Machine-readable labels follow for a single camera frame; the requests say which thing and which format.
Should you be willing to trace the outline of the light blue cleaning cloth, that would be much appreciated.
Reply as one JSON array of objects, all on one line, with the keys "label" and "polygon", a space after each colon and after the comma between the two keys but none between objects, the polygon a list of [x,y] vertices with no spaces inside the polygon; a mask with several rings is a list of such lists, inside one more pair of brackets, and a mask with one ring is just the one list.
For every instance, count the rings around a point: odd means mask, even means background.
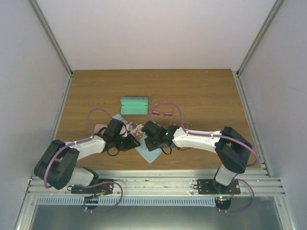
[{"label": "light blue cleaning cloth", "polygon": [[139,140],[140,146],[136,147],[135,149],[148,163],[153,163],[160,156],[162,151],[160,149],[149,151],[145,144],[146,138],[147,136],[143,135],[143,137]]}]

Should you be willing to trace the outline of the pink tinted sunglasses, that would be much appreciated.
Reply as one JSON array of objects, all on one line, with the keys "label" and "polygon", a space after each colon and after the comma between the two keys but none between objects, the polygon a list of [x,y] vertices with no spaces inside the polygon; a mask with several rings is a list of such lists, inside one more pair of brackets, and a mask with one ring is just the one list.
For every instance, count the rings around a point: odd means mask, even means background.
[{"label": "pink tinted sunglasses", "polygon": [[172,112],[158,112],[152,111],[151,115],[153,116],[164,116],[164,117],[173,117],[174,114]]}]

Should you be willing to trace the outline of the teal glasses case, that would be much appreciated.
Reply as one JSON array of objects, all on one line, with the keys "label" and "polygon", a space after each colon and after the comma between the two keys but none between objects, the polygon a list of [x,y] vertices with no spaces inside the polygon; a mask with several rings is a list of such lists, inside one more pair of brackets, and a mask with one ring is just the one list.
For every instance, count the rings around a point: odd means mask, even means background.
[{"label": "teal glasses case", "polygon": [[148,115],[147,97],[121,97],[121,115]]}]

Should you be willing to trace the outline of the black aviator sunglasses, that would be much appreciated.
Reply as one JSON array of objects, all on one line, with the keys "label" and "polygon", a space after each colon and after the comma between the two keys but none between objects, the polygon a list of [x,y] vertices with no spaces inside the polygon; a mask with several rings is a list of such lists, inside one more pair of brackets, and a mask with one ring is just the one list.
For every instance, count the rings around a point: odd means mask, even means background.
[{"label": "black aviator sunglasses", "polygon": [[173,153],[173,149],[177,150],[177,151],[186,151],[190,148],[172,148],[172,147],[168,147],[168,148],[160,148],[161,152],[164,155],[171,155]]}]

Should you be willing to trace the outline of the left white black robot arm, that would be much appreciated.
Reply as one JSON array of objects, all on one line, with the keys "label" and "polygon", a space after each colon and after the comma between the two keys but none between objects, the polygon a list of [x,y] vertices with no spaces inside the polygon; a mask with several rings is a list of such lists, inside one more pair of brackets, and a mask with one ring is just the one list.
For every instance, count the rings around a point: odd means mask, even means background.
[{"label": "left white black robot arm", "polygon": [[43,180],[46,189],[60,190],[72,185],[92,194],[99,188],[99,176],[90,169],[77,168],[77,161],[93,154],[108,153],[113,148],[121,152],[140,145],[124,122],[112,118],[104,129],[89,138],[73,142],[53,140],[35,166],[34,174]]}]

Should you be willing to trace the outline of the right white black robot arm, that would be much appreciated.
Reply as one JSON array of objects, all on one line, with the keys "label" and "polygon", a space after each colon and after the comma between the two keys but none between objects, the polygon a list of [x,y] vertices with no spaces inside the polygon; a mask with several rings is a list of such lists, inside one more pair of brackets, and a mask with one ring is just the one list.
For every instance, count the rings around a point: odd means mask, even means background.
[{"label": "right white black robot arm", "polygon": [[167,129],[148,121],[142,128],[148,150],[177,148],[198,149],[215,153],[222,166],[217,170],[210,187],[217,194],[232,192],[230,186],[238,174],[248,166],[252,145],[231,127],[222,131],[187,130],[170,125]]}]

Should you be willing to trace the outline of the pink glasses case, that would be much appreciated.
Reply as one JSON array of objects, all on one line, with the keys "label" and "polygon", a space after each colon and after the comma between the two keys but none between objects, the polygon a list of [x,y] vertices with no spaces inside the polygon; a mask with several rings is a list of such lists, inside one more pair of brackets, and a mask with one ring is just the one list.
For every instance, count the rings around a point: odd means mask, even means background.
[{"label": "pink glasses case", "polygon": [[105,124],[96,124],[95,127],[94,127],[94,134],[96,134],[96,133],[103,134],[106,129],[107,129],[107,125],[105,125]]}]

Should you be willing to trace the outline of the aluminium frame rail front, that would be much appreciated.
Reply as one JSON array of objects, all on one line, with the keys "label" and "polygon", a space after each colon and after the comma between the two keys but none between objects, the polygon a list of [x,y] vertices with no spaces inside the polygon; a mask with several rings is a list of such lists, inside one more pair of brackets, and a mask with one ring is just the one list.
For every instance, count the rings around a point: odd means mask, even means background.
[{"label": "aluminium frame rail front", "polygon": [[[212,179],[215,170],[132,170],[100,171],[103,178],[114,179],[124,196],[198,196],[198,179]],[[240,196],[284,196],[279,178],[270,177],[265,169],[246,170],[236,177]]]}]

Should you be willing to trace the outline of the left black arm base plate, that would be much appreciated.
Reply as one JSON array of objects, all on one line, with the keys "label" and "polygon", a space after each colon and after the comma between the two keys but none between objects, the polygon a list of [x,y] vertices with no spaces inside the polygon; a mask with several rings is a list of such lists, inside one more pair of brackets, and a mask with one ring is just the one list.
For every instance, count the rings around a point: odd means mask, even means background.
[{"label": "left black arm base plate", "polygon": [[104,183],[99,186],[91,188],[83,188],[77,185],[69,185],[67,190],[72,194],[93,194],[93,195],[108,195],[113,193],[113,179],[97,179],[92,182],[90,185],[95,185],[99,183]]}]

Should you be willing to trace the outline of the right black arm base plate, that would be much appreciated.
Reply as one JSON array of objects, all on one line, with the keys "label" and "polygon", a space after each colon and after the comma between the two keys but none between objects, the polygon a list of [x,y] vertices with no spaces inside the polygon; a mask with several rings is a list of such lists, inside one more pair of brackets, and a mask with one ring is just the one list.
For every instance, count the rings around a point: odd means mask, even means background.
[{"label": "right black arm base plate", "polygon": [[198,179],[192,186],[200,195],[239,195],[241,194],[238,181],[232,181],[229,185],[221,185],[214,179]]}]

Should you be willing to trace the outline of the right aluminium frame post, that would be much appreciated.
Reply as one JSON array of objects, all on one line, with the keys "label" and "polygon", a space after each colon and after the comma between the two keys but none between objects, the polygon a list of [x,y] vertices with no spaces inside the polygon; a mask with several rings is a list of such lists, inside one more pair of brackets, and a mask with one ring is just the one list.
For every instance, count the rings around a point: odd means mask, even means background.
[{"label": "right aluminium frame post", "polygon": [[273,20],[275,19],[276,15],[278,14],[279,10],[281,9],[282,5],[284,4],[284,0],[275,0],[268,15],[266,16],[262,26],[260,27],[255,39],[253,40],[250,48],[248,49],[242,63],[240,64],[239,68],[236,71],[236,75],[239,78],[243,73],[244,68],[248,64],[249,60],[251,59],[253,53],[255,52],[256,48],[259,46],[260,42],[262,41],[264,35],[266,34],[267,30],[269,29],[270,25],[272,24]]}]

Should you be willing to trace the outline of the aluminium frame post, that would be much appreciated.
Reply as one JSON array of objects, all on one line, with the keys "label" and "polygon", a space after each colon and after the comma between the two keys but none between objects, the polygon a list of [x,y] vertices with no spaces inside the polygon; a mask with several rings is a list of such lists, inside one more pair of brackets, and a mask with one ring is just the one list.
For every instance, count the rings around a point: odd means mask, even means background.
[{"label": "aluminium frame post", "polygon": [[51,27],[49,26],[49,23],[47,22],[47,19],[44,16],[44,13],[42,12],[38,2],[36,0],[29,0],[28,1],[30,6],[32,7],[35,15],[37,16],[39,22],[41,23],[45,33],[47,34],[52,46],[54,47],[58,57],[60,58],[60,61],[62,62],[65,70],[67,71],[68,75],[70,77],[72,77],[73,75],[73,70],[71,69],[70,65],[68,64],[67,59],[64,56],[64,53],[62,51],[62,49],[60,48],[60,45],[56,39],[56,37],[54,36],[54,33],[51,29]]},{"label": "aluminium frame post", "polygon": [[248,49],[242,63],[240,64],[239,68],[236,71],[236,75],[239,78],[243,73],[244,68],[248,64],[249,60],[251,59],[253,53],[255,52],[256,48],[259,46],[260,42],[262,41],[264,35],[266,34],[267,30],[269,29],[270,25],[272,24],[273,20],[275,19],[276,15],[278,14],[279,10],[281,9],[282,5],[284,4],[284,0],[275,0],[268,15],[266,16],[262,26],[260,27],[255,39],[253,40],[250,48]]}]

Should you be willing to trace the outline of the left aluminium frame post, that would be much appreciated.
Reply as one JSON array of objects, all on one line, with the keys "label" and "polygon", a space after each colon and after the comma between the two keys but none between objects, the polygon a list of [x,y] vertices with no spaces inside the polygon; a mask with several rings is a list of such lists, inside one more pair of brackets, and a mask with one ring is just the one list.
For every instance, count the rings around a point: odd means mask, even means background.
[{"label": "left aluminium frame post", "polygon": [[47,22],[47,19],[44,16],[44,13],[42,12],[38,2],[36,0],[29,0],[28,1],[30,6],[32,7],[35,15],[37,16],[39,22],[41,23],[45,33],[47,34],[52,46],[54,47],[58,57],[60,58],[60,61],[62,62],[65,70],[67,71],[68,75],[70,77],[72,77],[73,75],[73,70],[71,69],[70,65],[68,64],[67,59],[64,56],[64,53],[62,51],[62,49],[60,48],[60,45],[56,39],[56,37],[54,36],[54,33],[51,29],[51,27],[49,26],[49,23]]}]

